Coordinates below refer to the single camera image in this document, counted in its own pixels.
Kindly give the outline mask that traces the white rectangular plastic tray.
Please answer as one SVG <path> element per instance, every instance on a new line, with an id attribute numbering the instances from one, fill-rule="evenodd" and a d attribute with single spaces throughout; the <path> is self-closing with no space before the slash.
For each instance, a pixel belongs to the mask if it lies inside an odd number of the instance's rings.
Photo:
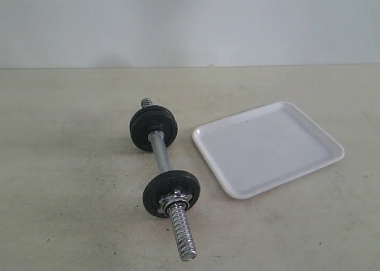
<path id="1" fill-rule="evenodd" d="M 224 192 L 245 200 L 332 165 L 343 146 L 290 102 L 196 127 L 192 140 Z"/>

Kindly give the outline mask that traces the chrome threaded dumbbell bar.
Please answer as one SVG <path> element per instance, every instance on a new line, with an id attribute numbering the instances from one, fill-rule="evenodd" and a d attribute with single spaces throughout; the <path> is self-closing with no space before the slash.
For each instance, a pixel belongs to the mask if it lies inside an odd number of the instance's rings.
<path id="1" fill-rule="evenodd" d="M 141 108 L 153 105 L 151 99 L 144 98 L 141 101 Z M 148 135 L 148 140 L 153 148 L 153 153 L 156 158 L 156 163 L 159 168 L 159 174 L 175 170 L 172 168 L 167 152 L 167 147 L 164 143 L 164 134 L 161 131 L 154 131 Z M 179 206 L 173 206 L 169 211 L 169 219 L 171 220 L 176 246 L 179 257 L 182 261 L 191 261 L 197 256 L 197 248 L 192 236 L 187 210 Z"/>

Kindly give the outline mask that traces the chrome star collar nut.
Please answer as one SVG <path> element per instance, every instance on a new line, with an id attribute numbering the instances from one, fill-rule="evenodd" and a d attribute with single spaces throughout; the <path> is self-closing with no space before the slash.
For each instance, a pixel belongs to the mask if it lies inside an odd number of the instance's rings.
<path id="1" fill-rule="evenodd" d="M 183 210 L 187 210 L 191 199 L 192 195 L 190 192 L 174 189 L 172 192 L 164 194 L 159 198 L 157 212 L 168 217 L 169 211 L 173 206 L 179 206 Z"/>

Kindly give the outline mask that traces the black plate bar end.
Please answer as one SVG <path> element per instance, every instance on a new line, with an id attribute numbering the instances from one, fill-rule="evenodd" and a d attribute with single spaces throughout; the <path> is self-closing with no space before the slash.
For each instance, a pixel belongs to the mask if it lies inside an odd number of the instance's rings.
<path id="1" fill-rule="evenodd" d="M 163 132 L 164 143 L 169 147 L 177 137 L 178 123 L 164 112 L 150 111 L 140 115 L 132 126 L 129 126 L 132 142 L 146 152 L 153 151 L 148 135 L 154 131 Z"/>

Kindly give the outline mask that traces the black weight plate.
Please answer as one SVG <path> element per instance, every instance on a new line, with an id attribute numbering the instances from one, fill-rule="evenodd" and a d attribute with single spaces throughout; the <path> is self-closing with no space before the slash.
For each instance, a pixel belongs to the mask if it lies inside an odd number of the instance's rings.
<path id="1" fill-rule="evenodd" d="M 131 127 L 132 124 L 136 121 L 136 119 L 140 115 L 147 113 L 147 112 L 150 112 L 150 111 L 164 112 L 164 113 L 168 114 L 171 118 L 175 119 L 174 114 L 168 108 L 165 108 L 164 106 L 160 106 L 160 105 L 149 105 L 149 106 L 146 106 L 144 108 L 140 108 L 139 110 L 136 111 L 136 113 L 134 113 L 133 117 L 131 118 L 131 120 L 129 122 L 129 126 Z"/>

